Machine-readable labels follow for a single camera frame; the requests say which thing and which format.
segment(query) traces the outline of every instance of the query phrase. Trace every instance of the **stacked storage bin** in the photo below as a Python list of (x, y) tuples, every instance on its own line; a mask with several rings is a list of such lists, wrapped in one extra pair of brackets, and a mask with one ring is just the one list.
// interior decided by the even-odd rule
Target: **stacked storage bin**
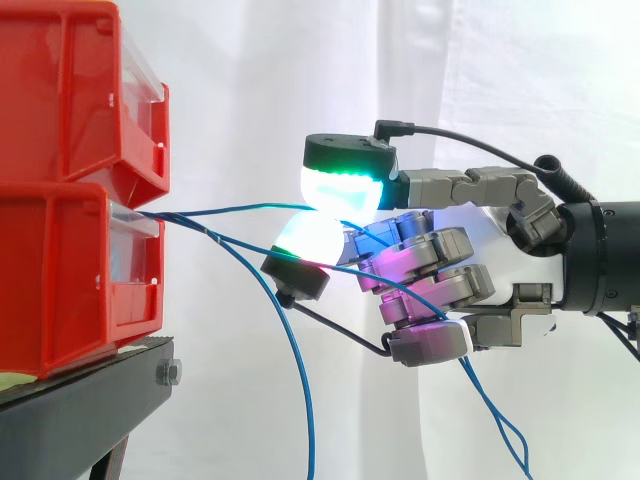
[(162, 326), (169, 93), (107, 1), (0, 3), (0, 372), (47, 377)]

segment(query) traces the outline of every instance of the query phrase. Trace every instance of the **white backdrop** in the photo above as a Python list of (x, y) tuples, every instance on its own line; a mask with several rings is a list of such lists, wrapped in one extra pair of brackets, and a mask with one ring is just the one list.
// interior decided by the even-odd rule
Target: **white backdrop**
[[(119, 4), (171, 88), (171, 194), (149, 209), (301, 201), (304, 137), (366, 134), (382, 117), (439, 123), (532, 160), (554, 153), (594, 194), (633, 199), (640, 68), (625, 5)], [(446, 141), (435, 156), (433, 139), (397, 144), (404, 168), (490, 162)], [(268, 247), (290, 216), (231, 214), (208, 224)], [(204, 236), (169, 228), (166, 258), (163, 333), (176, 337), (184, 376), (132, 434), (123, 479), (304, 478), (302, 392), (268, 299)], [(333, 275), (317, 308), (377, 339), (376, 305), (352, 278)], [(405, 369), (290, 317), (315, 401), (316, 478), (520, 478), (457, 363)], [(473, 360), (527, 436), (534, 477), (634, 478), (640, 421), (618, 407), (640, 395), (637, 365), (595, 320), (565, 316), (544, 342)]]

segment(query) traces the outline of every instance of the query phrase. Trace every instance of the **robotic hand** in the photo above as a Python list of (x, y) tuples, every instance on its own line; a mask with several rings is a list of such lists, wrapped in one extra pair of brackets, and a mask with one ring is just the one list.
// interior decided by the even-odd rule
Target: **robotic hand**
[[(413, 133), (472, 144), (516, 168), (399, 170), (390, 139)], [(347, 232), (339, 265), (355, 264), (407, 286), (441, 311), (463, 315), (442, 321), (405, 292), (359, 277), (362, 291), (381, 296), (382, 318), (395, 328), (389, 340), (395, 361), (413, 367), (474, 350), (520, 347), (528, 333), (554, 327), (554, 308), (601, 318), (605, 311), (629, 312), (625, 331), (637, 338), (640, 202), (598, 203), (555, 157), (528, 165), (452, 132), (380, 121), (368, 138), (310, 135), (304, 167), (303, 189), (305, 181), (314, 187), (307, 201), (319, 209), (333, 206), (336, 217), (354, 204), (413, 210), (366, 227), (389, 247), (362, 231)], [(347, 188), (327, 183), (338, 172), (343, 187), (347, 174)], [(539, 181), (565, 203), (556, 206)], [(348, 202), (341, 202), (344, 195)], [(350, 213), (356, 218), (358, 211)], [(313, 283), (309, 290), (311, 267), (295, 267), (299, 271), (283, 281), (281, 271), (267, 262), (263, 271), (288, 293), (297, 292), (299, 299), (319, 296)], [(307, 293), (301, 296), (301, 290)]]

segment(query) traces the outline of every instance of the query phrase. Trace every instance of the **metal screw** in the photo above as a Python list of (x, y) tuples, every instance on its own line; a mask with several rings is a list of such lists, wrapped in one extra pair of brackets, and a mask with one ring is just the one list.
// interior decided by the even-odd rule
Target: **metal screw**
[(182, 378), (182, 362), (177, 358), (171, 360), (163, 360), (158, 365), (156, 379), (160, 385), (167, 387), (175, 386), (180, 383)]

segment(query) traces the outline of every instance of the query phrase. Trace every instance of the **black cable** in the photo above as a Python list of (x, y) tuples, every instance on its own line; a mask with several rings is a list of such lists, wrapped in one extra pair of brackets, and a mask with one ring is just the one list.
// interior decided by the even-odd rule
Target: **black cable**
[(618, 340), (620, 340), (620, 342), (625, 346), (625, 348), (629, 350), (629, 353), (631, 353), (631, 355), (633, 355), (633, 357), (640, 362), (640, 353), (638, 353), (638, 350), (636, 349), (636, 347), (634, 347), (629, 340), (624, 338), (624, 335), (622, 334), (622, 332), (618, 330), (618, 328), (613, 323), (613, 322), (617, 322), (617, 320), (610, 317), (606, 313), (602, 313), (602, 312), (596, 314), (596, 317), (598, 317), (599, 319), (605, 322), (607, 327), (609, 327), (609, 330), (611, 330), (613, 334), (618, 338)]
[(420, 127), (413, 123), (394, 120), (378, 120), (376, 122), (374, 137), (378, 140), (389, 142), (392, 137), (403, 137), (405, 135), (413, 135), (414, 133), (449, 138), (491, 153), (516, 167), (535, 174), (543, 185), (565, 203), (581, 203), (595, 200), (593, 195), (562, 168), (560, 160), (553, 155), (543, 155), (531, 165), (499, 148), (460, 133), (443, 130), (441, 128)]
[(325, 325), (325, 326), (327, 326), (329, 328), (332, 328), (336, 332), (339, 332), (339, 333), (343, 334), (345, 337), (348, 337), (349, 339), (351, 339), (354, 342), (362, 345), (363, 347), (368, 348), (373, 353), (375, 353), (377, 355), (380, 355), (381, 357), (390, 357), (391, 356), (391, 347), (389, 346), (389, 339), (391, 338), (391, 334), (390, 333), (385, 333), (385, 334), (382, 335), (382, 339), (381, 340), (382, 340), (382, 346), (384, 347), (384, 349), (382, 349), (382, 348), (376, 347), (374, 344), (366, 341), (364, 338), (359, 337), (358, 335), (356, 335), (352, 331), (347, 330), (343, 326), (338, 325), (335, 322), (332, 322), (331, 320), (329, 320), (326, 317), (323, 317), (319, 313), (316, 313), (313, 310), (310, 310), (307, 307), (305, 307), (303, 305), (300, 305), (299, 303), (294, 302), (291, 307), (294, 310), (297, 310), (300, 313), (304, 313), (308, 317), (313, 318), (315, 321), (320, 322), (320, 323), (322, 323), (323, 325)]
[(616, 320), (615, 318), (611, 317), (610, 315), (607, 315), (606, 313), (602, 313), (601, 312), (596, 316), (600, 320), (605, 322), (607, 325), (611, 325), (612, 327), (616, 327), (618, 330), (622, 330), (624, 333), (626, 333), (627, 335), (629, 335), (631, 337), (635, 337), (636, 336), (636, 332), (631, 327), (629, 327), (628, 325), (625, 325), (622, 322), (619, 322), (618, 320)]
[(485, 152), (491, 153), (496, 157), (499, 157), (516, 167), (522, 168), (524, 170), (528, 170), (531, 173), (535, 173), (536, 175), (544, 175), (547, 170), (536, 167), (535, 165), (531, 165), (523, 160), (520, 160), (513, 155), (509, 155), (507, 152), (500, 150), (499, 148), (493, 147), (488, 143), (481, 142), (480, 140), (476, 140), (475, 138), (467, 137), (466, 135), (462, 135), (460, 133), (451, 132), (449, 130), (442, 130), (440, 128), (433, 127), (414, 127), (416, 133), (422, 133), (425, 135), (434, 135), (436, 137), (444, 137), (450, 138), (451, 140), (456, 140), (458, 142), (466, 143), (467, 145), (471, 145), (472, 147), (479, 148), (480, 150), (484, 150)]
[(376, 122), (376, 129), (374, 133), (374, 137), (378, 140), (384, 140), (389, 142), (392, 137), (403, 137), (405, 135), (413, 135), (414, 133), (421, 133), (424, 135), (434, 135), (436, 137), (445, 137), (450, 138), (451, 140), (456, 140), (458, 142), (466, 143), (467, 145), (471, 145), (472, 147), (479, 148), (480, 150), (484, 150), (485, 152), (491, 153), (496, 157), (502, 158), (503, 160), (515, 165), (516, 167), (520, 167), (524, 170), (528, 170), (529, 172), (535, 173), (536, 175), (548, 174), (549, 172), (543, 168), (536, 167), (535, 165), (531, 165), (523, 160), (520, 160), (513, 155), (509, 155), (507, 152), (503, 152), (502, 150), (493, 147), (487, 143), (481, 142), (480, 140), (476, 140), (475, 138), (467, 137), (466, 135), (462, 135), (460, 133), (452, 132), (450, 130), (443, 130), (441, 128), (434, 127), (420, 127), (414, 125), (409, 122), (398, 122), (394, 120), (378, 120)]

